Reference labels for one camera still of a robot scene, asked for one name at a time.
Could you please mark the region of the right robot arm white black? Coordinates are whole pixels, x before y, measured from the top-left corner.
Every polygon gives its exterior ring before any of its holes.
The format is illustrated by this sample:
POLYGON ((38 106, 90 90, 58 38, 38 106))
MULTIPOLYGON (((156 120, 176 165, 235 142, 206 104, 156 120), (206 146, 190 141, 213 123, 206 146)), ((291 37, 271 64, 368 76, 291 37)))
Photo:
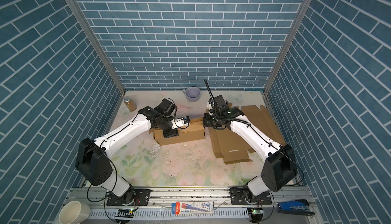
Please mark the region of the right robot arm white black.
POLYGON ((265 106, 249 105, 239 109, 225 105, 213 109, 208 105, 203 125, 215 132, 230 130, 235 139, 240 137, 263 160, 260 174, 243 187, 248 199, 267 191, 278 192, 298 174, 294 150, 276 141, 282 135, 265 106))

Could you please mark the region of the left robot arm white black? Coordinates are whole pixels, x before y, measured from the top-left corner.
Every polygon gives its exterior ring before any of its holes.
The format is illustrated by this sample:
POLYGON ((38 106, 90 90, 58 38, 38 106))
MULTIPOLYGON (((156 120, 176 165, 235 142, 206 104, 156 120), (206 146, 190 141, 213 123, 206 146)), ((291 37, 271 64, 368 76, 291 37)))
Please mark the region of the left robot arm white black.
POLYGON ((114 154, 138 135, 160 129, 165 138, 179 135, 179 129, 190 125, 188 116, 176 118, 175 103, 164 98, 155 108, 145 107, 119 128, 96 139, 86 138, 79 144, 75 168, 91 183, 120 198, 122 205, 135 199, 134 187, 119 176, 112 160, 114 154))

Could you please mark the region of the glass spice jar silver lid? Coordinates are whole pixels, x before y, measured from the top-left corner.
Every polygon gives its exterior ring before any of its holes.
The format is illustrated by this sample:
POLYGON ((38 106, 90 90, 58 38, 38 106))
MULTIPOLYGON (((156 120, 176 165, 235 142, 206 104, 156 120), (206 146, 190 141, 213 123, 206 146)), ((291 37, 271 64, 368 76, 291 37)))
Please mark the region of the glass spice jar silver lid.
POLYGON ((131 100, 131 98, 129 96, 125 96, 123 98, 123 101, 124 101, 125 106, 127 107, 127 109, 130 112, 133 112, 137 109, 136 104, 131 100))

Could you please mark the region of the lavender ceramic mug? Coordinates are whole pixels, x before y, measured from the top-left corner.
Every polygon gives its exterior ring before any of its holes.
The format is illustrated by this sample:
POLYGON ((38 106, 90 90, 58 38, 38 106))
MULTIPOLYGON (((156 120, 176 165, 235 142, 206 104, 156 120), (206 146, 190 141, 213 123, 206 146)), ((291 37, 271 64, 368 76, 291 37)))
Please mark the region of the lavender ceramic mug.
POLYGON ((190 102, 197 102, 201 96, 201 90, 197 87, 189 87, 182 90, 186 99, 190 102))

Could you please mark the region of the blue red white packet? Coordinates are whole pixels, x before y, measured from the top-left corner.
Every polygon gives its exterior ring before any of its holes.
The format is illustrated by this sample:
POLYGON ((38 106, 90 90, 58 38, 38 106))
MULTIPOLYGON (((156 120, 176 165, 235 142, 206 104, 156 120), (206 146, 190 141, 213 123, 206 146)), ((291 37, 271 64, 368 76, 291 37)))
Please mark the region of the blue red white packet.
POLYGON ((214 214, 213 202, 175 202, 171 204, 173 215, 214 214))

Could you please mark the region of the blue black stapler tool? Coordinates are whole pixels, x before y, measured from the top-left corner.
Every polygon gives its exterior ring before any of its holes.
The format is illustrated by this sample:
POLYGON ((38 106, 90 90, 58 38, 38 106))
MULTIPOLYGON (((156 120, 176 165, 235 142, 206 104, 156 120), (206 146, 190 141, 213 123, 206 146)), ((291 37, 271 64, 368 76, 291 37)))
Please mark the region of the blue black stapler tool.
POLYGON ((278 213, 314 216, 315 213, 309 210, 309 202, 305 199, 277 203, 278 213))

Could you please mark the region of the white ceramic bowl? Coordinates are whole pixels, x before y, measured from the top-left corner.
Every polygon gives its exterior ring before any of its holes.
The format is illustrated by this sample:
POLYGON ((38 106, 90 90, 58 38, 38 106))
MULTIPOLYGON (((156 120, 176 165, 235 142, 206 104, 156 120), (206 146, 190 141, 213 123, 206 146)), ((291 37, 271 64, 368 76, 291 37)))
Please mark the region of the white ceramic bowl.
POLYGON ((80 224, 91 215, 91 208, 85 203, 71 201, 66 204, 59 214, 60 224, 80 224))

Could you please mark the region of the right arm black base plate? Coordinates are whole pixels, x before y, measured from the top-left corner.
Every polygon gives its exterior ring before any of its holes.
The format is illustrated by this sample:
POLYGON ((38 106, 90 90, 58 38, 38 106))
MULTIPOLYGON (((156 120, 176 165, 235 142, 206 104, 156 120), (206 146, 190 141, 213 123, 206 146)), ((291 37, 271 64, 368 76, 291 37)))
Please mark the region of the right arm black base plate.
POLYGON ((272 204, 269 192, 253 195, 247 188, 231 187, 228 190, 232 205, 270 205, 272 204))

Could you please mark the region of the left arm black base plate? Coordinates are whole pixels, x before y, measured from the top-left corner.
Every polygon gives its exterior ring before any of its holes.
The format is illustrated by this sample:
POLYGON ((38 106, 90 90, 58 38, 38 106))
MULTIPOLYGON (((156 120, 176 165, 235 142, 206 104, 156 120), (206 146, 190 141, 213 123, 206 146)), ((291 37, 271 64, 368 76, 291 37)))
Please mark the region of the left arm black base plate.
POLYGON ((113 193, 109 193, 108 206, 147 206, 150 199, 150 189, 131 189, 128 190, 122 197, 118 197, 113 193))

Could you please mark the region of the aluminium front rail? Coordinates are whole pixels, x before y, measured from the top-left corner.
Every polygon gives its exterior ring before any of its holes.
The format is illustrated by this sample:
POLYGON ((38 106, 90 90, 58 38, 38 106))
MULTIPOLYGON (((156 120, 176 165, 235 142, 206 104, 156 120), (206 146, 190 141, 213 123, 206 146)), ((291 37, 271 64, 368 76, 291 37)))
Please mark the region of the aluminium front rail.
POLYGON ((108 224, 135 224, 137 222, 157 223, 170 221, 206 221, 206 220, 241 220, 249 223, 255 216, 263 217, 263 223, 321 224, 319 210, 308 187, 284 187, 274 193, 269 192, 270 205, 232 205, 229 188, 239 186, 176 186, 176 187, 137 187, 150 189, 147 206, 108 206, 106 190, 103 188, 73 188, 65 200, 79 201, 89 205, 89 222, 102 221, 108 224), (314 216, 302 216, 278 213, 277 203, 305 199, 314 216), (214 214, 173 215, 171 204, 175 202, 213 202, 214 214))

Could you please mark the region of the aluminium corner post right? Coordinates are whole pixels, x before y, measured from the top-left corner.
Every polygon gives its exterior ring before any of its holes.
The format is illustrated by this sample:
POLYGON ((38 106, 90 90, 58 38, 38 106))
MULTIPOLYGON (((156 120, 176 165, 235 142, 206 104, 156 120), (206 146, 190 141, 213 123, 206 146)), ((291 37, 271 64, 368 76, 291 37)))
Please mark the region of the aluminium corner post right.
POLYGON ((298 8, 297 14, 295 16, 294 21, 292 22, 292 26, 289 29, 288 34, 286 36, 283 47, 281 48, 279 56, 276 59, 275 65, 272 68, 271 74, 270 74, 270 76, 265 84, 265 87, 263 89, 265 94, 269 93, 271 90, 272 84, 273 84, 274 80, 276 79, 277 74, 284 63, 284 59, 288 53, 288 50, 294 40, 296 33, 298 32, 298 29, 304 19, 304 16, 310 6, 311 1, 312 0, 303 0, 303 2, 300 4, 300 6, 298 8))

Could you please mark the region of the aluminium corner post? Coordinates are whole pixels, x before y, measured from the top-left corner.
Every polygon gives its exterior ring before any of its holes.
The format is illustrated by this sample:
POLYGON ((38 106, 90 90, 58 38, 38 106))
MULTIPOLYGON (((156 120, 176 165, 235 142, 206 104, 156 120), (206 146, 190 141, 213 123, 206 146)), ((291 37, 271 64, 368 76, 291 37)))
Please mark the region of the aluminium corner post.
POLYGON ((272 84, 273 84, 274 80, 276 79, 277 74, 284 63, 284 59, 288 53, 288 50, 294 40, 296 33, 298 32, 298 29, 304 19, 304 16, 310 6, 311 1, 312 0, 303 0, 303 2, 300 4, 300 6, 298 8, 297 14, 295 16, 294 21, 292 22, 292 26, 289 29, 288 34, 286 36, 283 47, 281 48, 279 56, 276 59, 275 65, 272 68, 271 74, 270 74, 270 76, 265 84, 265 87, 263 89, 265 94, 269 93, 271 90, 272 84))
POLYGON ((118 90, 122 95, 126 93, 126 89, 122 85, 120 79, 118 78, 117 74, 114 71, 114 68, 112 64, 110 63, 106 53, 104 52, 103 48, 101 47, 97 37, 95 36, 90 24, 88 23, 86 17, 84 16, 79 4, 76 0, 65 0, 67 5, 69 6, 71 12, 73 13, 74 17, 76 18, 77 22, 79 23, 80 27, 82 28, 83 32, 85 33, 86 37, 90 41, 93 49, 98 54, 101 62, 103 63, 104 67, 107 69, 110 77, 112 78, 113 82, 117 86, 118 90))

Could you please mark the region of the aluminium corner post left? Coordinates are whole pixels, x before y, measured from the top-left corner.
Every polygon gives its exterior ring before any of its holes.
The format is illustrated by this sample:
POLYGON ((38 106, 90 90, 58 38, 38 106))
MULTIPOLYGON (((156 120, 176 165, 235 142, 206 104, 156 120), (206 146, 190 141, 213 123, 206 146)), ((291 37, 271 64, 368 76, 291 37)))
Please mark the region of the aluminium corner post left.
POLYGON ((90 41, 93 49, 98 54, 101 62, 103 63, 104 67, 107 69, 110 77, 112 78, 113 82, 117 86, 118 90, 122 95, 126 93, 126 89, 122 85, 120 79, 118 78, 117 74, 114 71, 114 68, 112 64, 110 63, 106 53, 104 52, 103 48, 101 47, 97 37, 95 36, 90 24, 88 23, 86 17, 84 16, 79 4, 76 0, 65 0, 67 5, 69 6, 71 12, 73 13, 74 17, 76 18, 77 22, 79 23, 80 27, 82 28, 83 32, 85 33, 86 37, 90 41))

